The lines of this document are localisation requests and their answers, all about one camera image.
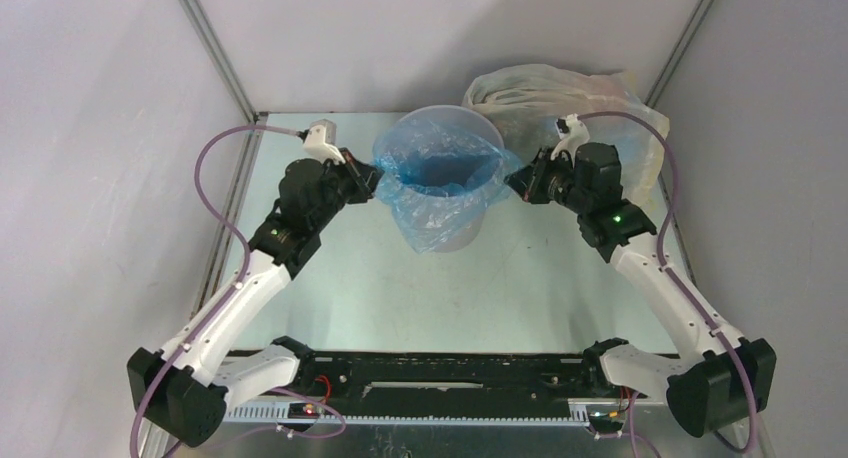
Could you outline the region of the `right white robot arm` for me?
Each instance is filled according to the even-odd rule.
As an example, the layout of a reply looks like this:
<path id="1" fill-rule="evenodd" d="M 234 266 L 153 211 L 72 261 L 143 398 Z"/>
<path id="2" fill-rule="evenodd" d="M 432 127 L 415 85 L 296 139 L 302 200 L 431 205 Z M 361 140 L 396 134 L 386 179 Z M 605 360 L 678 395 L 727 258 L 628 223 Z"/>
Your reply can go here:
<path id="1" fill-rule="evenodd" d="M 597 343 L 584 353 L 583 386 L 596 396 L 623 386 L 660 401 L 693 437 L 764 411 L 775 350 L 746 338 L 677 271 L 654 223 L 624 198 L 621 175 L 614 146 L 588 143 L 574 154 L 542 148 L 505 180 L 526 203 L 574 212 L 584 241 L 643 293 L 677 351 L 668 358 L 624 339 Z"/>

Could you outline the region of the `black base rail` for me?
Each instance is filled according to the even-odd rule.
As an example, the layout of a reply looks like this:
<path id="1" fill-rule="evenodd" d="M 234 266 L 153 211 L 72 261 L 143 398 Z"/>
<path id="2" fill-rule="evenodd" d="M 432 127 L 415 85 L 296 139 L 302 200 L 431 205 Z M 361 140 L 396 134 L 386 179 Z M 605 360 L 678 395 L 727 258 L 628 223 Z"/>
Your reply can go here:
<path id="1" fill-rule="evenodd" d="M 300 365 L 289 390 L 322 398 L 347 422 L 457 424 L 563 422 L 582 399 L 627 406 L 579 354 L 314 350 L 291 337 L 275 344 Z"/>

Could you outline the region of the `clear full trash bag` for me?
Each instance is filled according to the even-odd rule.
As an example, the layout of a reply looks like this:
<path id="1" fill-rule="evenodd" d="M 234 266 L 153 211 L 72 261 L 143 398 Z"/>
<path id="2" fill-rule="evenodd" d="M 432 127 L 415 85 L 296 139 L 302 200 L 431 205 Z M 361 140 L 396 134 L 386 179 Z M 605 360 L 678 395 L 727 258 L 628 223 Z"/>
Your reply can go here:
<path id="1" fill-rule="evenodd" d="M 629 72 L 584 75 L 546 64 L 517 65 L 475 78 L 462 106 L 494 124 L 505 148 L 524 162 L 539 148 L 557 144 L 556 120 L 571 114 L 626 112 L 667 137 L 669 118 L 643 104 L 632 81 Z M 662 145 L 627 118 L 598 117 L 585 124 L 593 141 L 616 147 L 624 197 L 637 205 L 647 203 L 663 166 Z"/>

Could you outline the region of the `aluminium frame post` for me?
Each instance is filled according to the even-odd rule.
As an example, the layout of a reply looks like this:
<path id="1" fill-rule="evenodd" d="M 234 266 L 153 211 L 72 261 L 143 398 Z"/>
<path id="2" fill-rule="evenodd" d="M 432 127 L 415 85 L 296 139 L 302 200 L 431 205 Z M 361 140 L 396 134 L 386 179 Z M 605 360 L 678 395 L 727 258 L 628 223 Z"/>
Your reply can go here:
<path id="1" fill-rule="evenodd" d="M 698 0 L 645 99 L 656 107 L 716 0 Z"/>
<path id="2" fill-rule="evenodd" d="M 255 122 L 259 113 L 251 103 L 201 0 L 178 1 L 237 109 L 248 123 Z"/>

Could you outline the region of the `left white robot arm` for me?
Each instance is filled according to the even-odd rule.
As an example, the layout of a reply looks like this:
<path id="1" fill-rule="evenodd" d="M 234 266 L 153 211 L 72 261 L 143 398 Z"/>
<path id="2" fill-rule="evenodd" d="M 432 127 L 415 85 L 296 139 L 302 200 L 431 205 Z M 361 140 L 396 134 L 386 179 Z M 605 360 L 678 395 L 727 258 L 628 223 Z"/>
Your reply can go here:
<path id="1" fill-rule="evenodd" d="M 235 274 L 189 323 L 156 351 L 137 349 L 127 362 L 137 419 L 179 444 L 198 447 L 225 414 L 274 388 L 304 394 L 316 381 L 310 350 L 276 339 L 258 357 L 225 364 L 235 339 L 271 298 L 291 284 L 321 246 L 320 234 L 347 205 L 373 198 L 382 171 L 357 160 L 299 159 L 278 184 L 270 212 L 249 240 Z"/>

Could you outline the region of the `left aluminium frame post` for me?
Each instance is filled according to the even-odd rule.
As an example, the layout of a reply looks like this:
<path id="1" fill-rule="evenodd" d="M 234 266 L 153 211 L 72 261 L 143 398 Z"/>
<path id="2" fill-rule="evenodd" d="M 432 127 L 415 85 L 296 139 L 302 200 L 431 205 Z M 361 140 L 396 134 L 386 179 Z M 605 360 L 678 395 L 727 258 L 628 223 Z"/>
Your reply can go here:
<path id="1" fill-rule="evenodd" d="M 255 122 L 259 113 L 251 103 L 201 0 L 178 1 L 237 109 L 248 123 Z"/>

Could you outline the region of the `right aluminium frame post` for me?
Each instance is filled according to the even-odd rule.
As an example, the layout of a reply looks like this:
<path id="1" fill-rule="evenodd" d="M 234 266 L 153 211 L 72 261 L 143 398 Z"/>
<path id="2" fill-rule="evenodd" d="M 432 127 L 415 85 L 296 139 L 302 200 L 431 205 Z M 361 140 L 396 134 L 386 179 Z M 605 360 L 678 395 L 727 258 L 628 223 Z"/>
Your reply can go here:
<path id="1" fill-rule="evenodd" d="M 698 0 L 645 99 L 656 107 L 716 0 Z"/>

